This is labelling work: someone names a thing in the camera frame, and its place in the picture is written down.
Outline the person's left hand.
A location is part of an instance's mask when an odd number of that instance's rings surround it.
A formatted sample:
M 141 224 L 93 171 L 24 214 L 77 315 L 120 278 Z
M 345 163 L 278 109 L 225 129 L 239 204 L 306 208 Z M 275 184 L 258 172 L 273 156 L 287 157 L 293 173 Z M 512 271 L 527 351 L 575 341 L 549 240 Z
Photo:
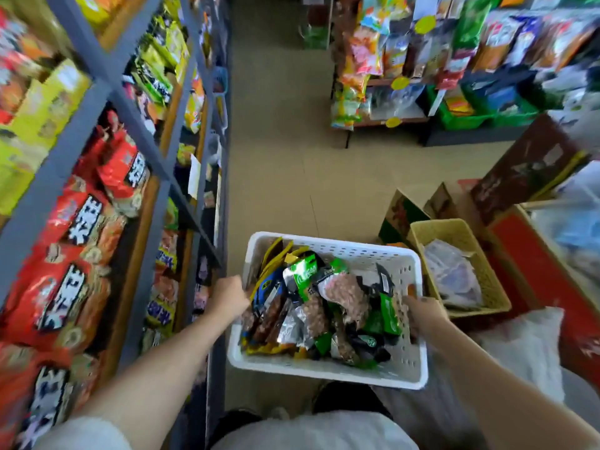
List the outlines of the person's left hand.
M 206 302 L 205 315 L 228 326 L 243 313 L 236 312 L 236 275 L 218 279 Z

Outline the clear plastic bags bundle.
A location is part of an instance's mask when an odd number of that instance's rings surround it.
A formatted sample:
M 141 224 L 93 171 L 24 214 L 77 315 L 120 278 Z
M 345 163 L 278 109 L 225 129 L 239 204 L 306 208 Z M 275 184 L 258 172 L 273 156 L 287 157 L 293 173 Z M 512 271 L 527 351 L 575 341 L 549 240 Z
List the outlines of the clear plastic bags bundle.
M 483 306 L 481 287 L 471 263 L 475 255 L 474 251 L 463 251 L 439 239 L 425 246 L 425 263 L 447 308 L 476 310 Z

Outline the row of orange-blue snack packets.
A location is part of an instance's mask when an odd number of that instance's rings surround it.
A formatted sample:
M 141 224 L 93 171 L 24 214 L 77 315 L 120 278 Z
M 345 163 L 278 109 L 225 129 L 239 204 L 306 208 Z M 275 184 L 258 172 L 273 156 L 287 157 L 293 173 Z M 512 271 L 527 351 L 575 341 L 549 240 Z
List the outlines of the row of orange-blue snack packets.
M 162 231 L 151 294 L 145 310 L 145 324 L 165 338 L 173 334 L 179 297 L 179 282 L 176 279 L 178 238 L 176 230 L 165 228 Z

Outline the pile of mixed snack packets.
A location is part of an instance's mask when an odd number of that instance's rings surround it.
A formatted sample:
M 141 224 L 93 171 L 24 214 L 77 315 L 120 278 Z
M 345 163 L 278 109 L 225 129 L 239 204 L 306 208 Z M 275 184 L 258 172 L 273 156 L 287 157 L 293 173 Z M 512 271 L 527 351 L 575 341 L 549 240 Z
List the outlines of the pile of mixed snack packets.
M 377 280 L 367 284 L 339 257 L 326 260 L 306 245 L 273 239 L 251 274 L 241 351 L 363 370 L 390 362 L 404 333 L 400 302 L 388 270 L 374 268 Z

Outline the plain brown cardboard box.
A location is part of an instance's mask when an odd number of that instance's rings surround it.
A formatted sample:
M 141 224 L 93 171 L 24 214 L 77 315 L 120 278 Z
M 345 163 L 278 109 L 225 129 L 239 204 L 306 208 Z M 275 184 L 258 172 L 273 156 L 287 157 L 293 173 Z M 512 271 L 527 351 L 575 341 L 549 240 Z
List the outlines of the plain brown cardboard box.
M 435 219 L 460 218 L 466 221 L 477 216 L 470 191 L 479 179 L 444 181 L 425 202 L 424 212 Z

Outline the white plastic sack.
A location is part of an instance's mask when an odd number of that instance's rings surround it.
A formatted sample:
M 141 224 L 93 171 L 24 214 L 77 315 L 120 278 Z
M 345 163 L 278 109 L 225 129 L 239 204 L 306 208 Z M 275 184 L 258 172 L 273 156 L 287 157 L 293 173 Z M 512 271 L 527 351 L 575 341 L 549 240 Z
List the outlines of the white plastic sack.
M 564 315 L 562 308 L 545 307 L 470 336 L 501 366 L 563 403 L 559 339 Z

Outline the black shoe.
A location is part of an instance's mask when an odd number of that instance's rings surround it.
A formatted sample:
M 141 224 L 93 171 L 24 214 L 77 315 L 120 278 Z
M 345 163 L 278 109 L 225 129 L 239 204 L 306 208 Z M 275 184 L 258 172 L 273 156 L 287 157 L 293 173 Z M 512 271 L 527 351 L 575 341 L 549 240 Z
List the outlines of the black shoe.
M 231 409 L 227 411 L 218 420 L 211 437 L 206 445 L 206 450 L 211 450 L 218 441 L 224 438 L 229 433 L 232 433 L 246 425 L 258 423 L 264 418 L 251 411 L 243 408 Z

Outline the white shirt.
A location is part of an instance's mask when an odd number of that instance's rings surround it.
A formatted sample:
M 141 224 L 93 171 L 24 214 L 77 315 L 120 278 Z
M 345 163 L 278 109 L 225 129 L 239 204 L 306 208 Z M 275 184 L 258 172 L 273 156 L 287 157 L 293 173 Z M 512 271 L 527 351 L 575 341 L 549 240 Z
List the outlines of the white shirt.
M 133 450 L 103 419 L 71 419 L 46 433 L 33 450 Z M 227 433 L 211 450 L 419 450 L 396 423 L 379 413 L 336 411 L 289 420 L 267 419 Z

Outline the dark brown cardboard box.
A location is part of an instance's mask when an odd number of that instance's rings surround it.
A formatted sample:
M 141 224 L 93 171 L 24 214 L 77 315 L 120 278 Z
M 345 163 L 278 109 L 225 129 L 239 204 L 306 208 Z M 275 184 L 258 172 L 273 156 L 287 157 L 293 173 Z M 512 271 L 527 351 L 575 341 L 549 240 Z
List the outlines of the dark brown cardboard box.
M 591 157 L 585 143 L 548 114 L 539 115 L 470 191 L 482 223 L 548 194 Z

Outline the stack of red noodle packets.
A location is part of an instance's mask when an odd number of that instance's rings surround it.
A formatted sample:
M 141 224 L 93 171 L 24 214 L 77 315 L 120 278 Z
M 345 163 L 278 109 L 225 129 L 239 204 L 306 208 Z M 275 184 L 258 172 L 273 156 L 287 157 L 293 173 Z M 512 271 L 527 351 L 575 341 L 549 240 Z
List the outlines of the stack of red noodle packets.
M 100 362 L 86 350 L 150 177 L 116 110 L 106 110 L 0 312 L 0 450 L 31 450 L 94 389 Z

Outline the green plastic crate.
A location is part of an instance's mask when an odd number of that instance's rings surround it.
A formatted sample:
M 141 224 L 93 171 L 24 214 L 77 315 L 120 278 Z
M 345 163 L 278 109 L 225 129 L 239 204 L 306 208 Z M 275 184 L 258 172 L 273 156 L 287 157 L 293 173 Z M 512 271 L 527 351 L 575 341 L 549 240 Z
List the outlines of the green plastic crate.
M 499 110 L 492 112 L 490 126 L 492 128 L 526 127 L 539 115 L 540 112 L 535 105 L 517 94 L 511 101 L 506 101 L 499 107 Z
M 448 90 L 441 98 L 435 118 L 448 131 L 480 128 L 493 118 L 491 112 L 468 85 Z

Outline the row of green-yellow snack packets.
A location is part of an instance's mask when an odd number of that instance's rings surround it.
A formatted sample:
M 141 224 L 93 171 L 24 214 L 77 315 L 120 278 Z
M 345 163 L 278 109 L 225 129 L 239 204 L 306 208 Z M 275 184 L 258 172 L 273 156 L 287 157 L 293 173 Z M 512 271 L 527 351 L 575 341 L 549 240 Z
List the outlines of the row of green-yellow snack packets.
M 122 83 L 136 86 L 154 105 L 168 106 L 190 57 L 186 39 L 179 21 L 167 11 L 155 14 L 127 63 Z

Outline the hanging colourful snack packets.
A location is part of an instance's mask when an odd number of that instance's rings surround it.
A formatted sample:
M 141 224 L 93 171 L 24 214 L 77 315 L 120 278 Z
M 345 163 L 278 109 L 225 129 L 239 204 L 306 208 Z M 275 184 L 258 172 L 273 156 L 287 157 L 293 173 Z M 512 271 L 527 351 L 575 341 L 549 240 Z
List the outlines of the hanging colourful snack packets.
M 409 0 L 334 0 L 332 128 L 353 131 L 370 117 L 371 81 L 403 76 L 410 41 L 403 21 L 412 14 Z

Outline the grey metal shelf rack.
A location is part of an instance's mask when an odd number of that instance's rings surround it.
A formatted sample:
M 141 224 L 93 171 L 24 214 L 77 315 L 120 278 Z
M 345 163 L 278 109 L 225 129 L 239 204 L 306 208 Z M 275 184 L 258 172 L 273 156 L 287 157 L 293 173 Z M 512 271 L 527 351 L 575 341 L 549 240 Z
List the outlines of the grey metal shelf rack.
M 155 259 L 165 228 L 176 230 L 179 297 L 173 334 L 191 324 L 224 267 L 219 250 L 221 157 L 226 115 L 214 91 L 223 46 L 213 42 L 213 0 L 0 0 L 91 85 L 9 217 L 0 217 L 0 312 L 32 254 L 58 196 L 106 110 L 116 110 L 151 172 L 143 206 L 126 226 L 110 270 L 111 295 L 86 350 L 100 362 L 92 393 L 142 353 L 164 342 L 145 324 Z M 190 57 L 170 104 L 154 105 L 122 76 L 155 14 L 167 11 L 187 37 Z M 187 194 L 191 155 L 201 162 L 198 200 Z

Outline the stack of yellow snack packets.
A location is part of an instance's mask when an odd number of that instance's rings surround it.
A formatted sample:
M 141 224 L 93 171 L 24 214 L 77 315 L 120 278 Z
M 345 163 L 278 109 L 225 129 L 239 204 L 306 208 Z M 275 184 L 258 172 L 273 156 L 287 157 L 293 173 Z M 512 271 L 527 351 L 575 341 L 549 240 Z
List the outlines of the stack of yellow snack packets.
M 12 214 L 91 85 L 70 59 L 42 75 L 0 64 L 0 217 Z

